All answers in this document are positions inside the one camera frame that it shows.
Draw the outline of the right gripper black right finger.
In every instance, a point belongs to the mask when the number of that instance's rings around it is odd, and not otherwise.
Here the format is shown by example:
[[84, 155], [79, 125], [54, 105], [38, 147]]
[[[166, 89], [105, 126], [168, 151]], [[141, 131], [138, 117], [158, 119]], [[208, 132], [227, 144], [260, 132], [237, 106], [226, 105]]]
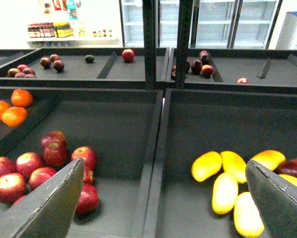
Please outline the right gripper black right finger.
[[245, 176], [268, 236], [297, 238], [297, 186], [255, 160], [247, 162]]

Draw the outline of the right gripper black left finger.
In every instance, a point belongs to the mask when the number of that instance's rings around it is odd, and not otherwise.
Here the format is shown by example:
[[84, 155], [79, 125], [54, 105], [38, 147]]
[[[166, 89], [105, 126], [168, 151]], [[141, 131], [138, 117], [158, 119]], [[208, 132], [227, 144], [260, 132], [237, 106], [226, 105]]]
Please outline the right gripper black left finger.
[[0, 238], [64, 238], [83, 186], [78, 158], [0, 215]]

